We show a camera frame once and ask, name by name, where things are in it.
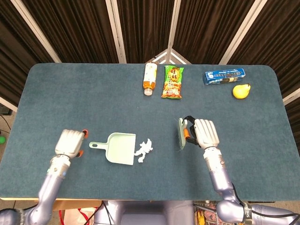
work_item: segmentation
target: bottle cap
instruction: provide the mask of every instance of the bottle cap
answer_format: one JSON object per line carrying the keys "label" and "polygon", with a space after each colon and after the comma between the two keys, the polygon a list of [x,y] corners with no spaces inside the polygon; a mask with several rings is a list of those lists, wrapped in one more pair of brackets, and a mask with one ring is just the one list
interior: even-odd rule
{"label": "bottle cap", "polygon": [[147,96],[152,95],[152,92],[153,92],[153,90],[151,88],[145,88],[145,90],[144,90],[144,94]]}

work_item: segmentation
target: dark curtain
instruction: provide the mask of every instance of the dark curtain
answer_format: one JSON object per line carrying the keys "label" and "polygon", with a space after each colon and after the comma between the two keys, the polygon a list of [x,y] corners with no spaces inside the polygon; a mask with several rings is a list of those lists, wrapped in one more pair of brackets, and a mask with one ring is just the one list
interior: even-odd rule
{"label": "dark curtain", "polygon": [[23,2],[62,62],[119,62],[105,0]]}
{"label": "dark curtain", "polygon": [[13,4],[0,1],[0,96],[18,106],[30,68],[52,62]]}
{"label": "dark curtain", "polygon": [[270,66],[283,97],[300,88],[300,1],[267,1],[228,64]]}
{"label": "dark curtain", "polygon": [[173,49],[192,64],[218,64],[254,0],[183,0]]}
{"label": "dark curtain", "polygon": [[168,48],[174,0],[118,0],[127,63],[145,63]]}
{"label": "dark curtain", "polygon": [[300,97],[287,104],[285,109],[300,154]]}

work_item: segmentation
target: orange fingertip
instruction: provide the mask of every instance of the orange fingertip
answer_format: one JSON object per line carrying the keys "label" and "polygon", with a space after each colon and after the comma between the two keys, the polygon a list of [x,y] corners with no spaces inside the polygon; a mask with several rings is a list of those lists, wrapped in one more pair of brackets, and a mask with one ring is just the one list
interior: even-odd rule
{"label": "orange fingertip", "polygon": [[88,138],[89,132],[87,129],[83,129],[82,132],[84,133],[84,138]]}
{"label": "orange fingertip", "polygon": [[81,156],[83,156],[83,150],[80,150],[77,154],[77,157],[80,158]]}

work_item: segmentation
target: small brush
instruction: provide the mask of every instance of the small brush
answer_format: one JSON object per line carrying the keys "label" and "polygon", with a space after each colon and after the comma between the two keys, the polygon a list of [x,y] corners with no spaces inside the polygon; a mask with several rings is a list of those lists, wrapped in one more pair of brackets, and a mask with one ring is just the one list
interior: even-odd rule
{"label": "small brush", "polygon": [[179,135],[179,146],[180,150],[184,148],[186,145],[186,139],[184,137],[184,129],[187,127],[188,121],[183,120],[182,118],[179,118],[178,120],[178,135]]}

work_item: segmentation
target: cable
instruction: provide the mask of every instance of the cable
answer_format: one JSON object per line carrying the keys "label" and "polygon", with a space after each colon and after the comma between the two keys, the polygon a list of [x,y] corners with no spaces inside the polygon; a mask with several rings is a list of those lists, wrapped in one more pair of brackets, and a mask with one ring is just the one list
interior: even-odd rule
{"label": "cable", "polygon": [[[240,204],[244,206],[243,202],[238,197],[238,194],[236,192],[236,189],[235,189],[235,186],[234,186],[233,183],[232,183],[232,186],[233,186],[233,190],[234,190],[236,198],[238,199],[238,201],[240,202]],[[262,213],[256,212],[254,210],[252,210],[252,212],[255,213],[255,214],[257,214],[257,215],[259,215],[259,216],[269,217],[269,218],[283,218],[283,217],[297,216],[289,225],[294,225],[299,220],[299,218],[300,218],[300,214],[299,213],[290,213],[290,214],[283,214],[283,215],[266,215],[266,214],[262,214]]]}
{"label": "cable", "polygon": [[2,116],[2,115],[0,115],[3,119],[4,119],[4,121],[6,122],[6,124],[8,125],[8,127],[9,127],[9,129],[11,130],[11,128],[10,128],[10,126],[9,126],[9,124],[8,124],[8,122],[7,122],[7,120]]}
{"label": "cable", "polygon": [[25,209],[23,209],[23,211],[26,211],[26,210],[30,210],[30,209],[32,209],[33,207],[36,207],[38,204],[35,204],[35,205],[33,205],[33,206],[30,206],[30,207],[28,207],[28,208],[25,208]]}
{"label": "cable", "polygon": [[206,207],[206,206],[201,206],[201,205],[198,205],[198,204],[194,204],[194,206],[195,206],[196,208],[200,208],[200,209],[202,209],[202,210],[206,210],[206,211],[209,211],[209,212],[213,212],[213,213],[216,213],[216,212],[217,212],[217,210],[212,209],[212,208],[209,208],[209,207]]}
{"label": "cable", "polygon": [[103,202],[103,205],[104,205],[104,207],[106,209],[106,212],[107,212],[107,216],[108,216],[108,219],[109,219],[109,224],[112,225],[111,218],[110,218],[110,213],[109,213],[109,211],[108,211],[108,209],[107,209],[107,207],[106,207],[106,205],[105,205],[104,202]]}
{"label": "cable", "polygon": [[6,130],[0,129],[0,131],[3,131],[3,132],[6,132],[6,133],[10,134],[10,132],[8,132],[8,131],[6,131]]}
{"label": "cable", "polygon": [[101,202],[101,205],[98,207],[98,209],[96,209],[95,211],[94,211],[94,213],[90,216],[90,218],[88,218],[88,220],[85,222],[85,224],[84,225],[87,225],[88,224],[88,222],[90,221],[90,219],[92,219],[92,217],[96,214],[96,212],[98,212],[98,210],[101,208],[101,206],[104,204],[104,202],[102,201]]}
{"label": "cable", "polygon": [[300,218],[300,214],[299,213],[290,213],[290,214],[283,214],[283,215],[266,215],[266,214],[262,214],[259,212],[256,212],[254,210],[252,210],[253,213],[262,216],[262,217],[269,217],[269,218],[283,218],[283,217],[293,217],[293,216],[297,216],[289,225],[294,225],[298,219]]}

